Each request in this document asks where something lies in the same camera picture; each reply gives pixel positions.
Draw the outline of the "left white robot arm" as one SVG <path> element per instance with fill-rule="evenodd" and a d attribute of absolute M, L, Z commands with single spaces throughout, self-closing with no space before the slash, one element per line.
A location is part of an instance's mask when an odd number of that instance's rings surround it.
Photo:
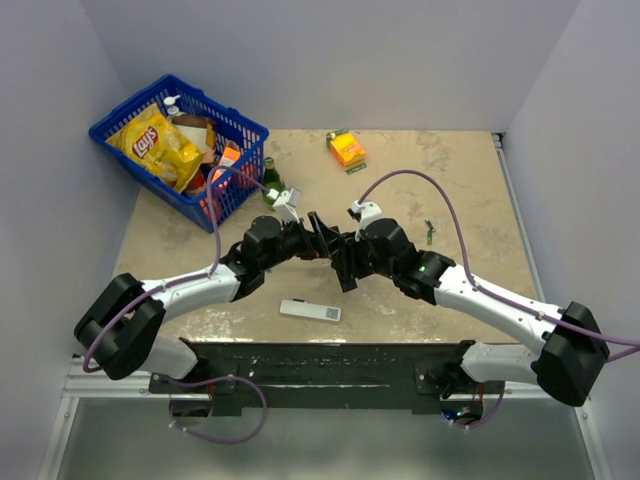
<path fill-rule="evenodd" d="M 112 380 L 144 371 L 171 377 L 185 392 L 200 390 L 207 368 L 186 341 L 161 337 L 161 326 L 251 295 L 268 270 L 292 258 L 328 258 L 339 239 L 339 229 L 314 212 L 307 221 L 260 216 L 214 265 L 161 280 L 141 281 L 129 273 L 114 277 L 74 329 L 86 350 L 84 371 L 102 370 Z"/>

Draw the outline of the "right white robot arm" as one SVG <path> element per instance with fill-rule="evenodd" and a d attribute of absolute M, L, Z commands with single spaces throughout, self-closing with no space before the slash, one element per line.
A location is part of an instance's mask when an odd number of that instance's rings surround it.
<path fill-rule="evenodd" d="M 390 218 L 359 232 L 330 233 L 327 253 L 341 288 L 377 274 L 405 296 L 452 309 L 503 332 L 512 345 L 471 343 L 445 369 L 448 386 L 469 392 L 478 383 L 538 385 L 553 399 L 582 406 L 610 352 L 591 310 L 542 303 L 466 276 L 463 265 L 434 251 L 419 250 Z"/>

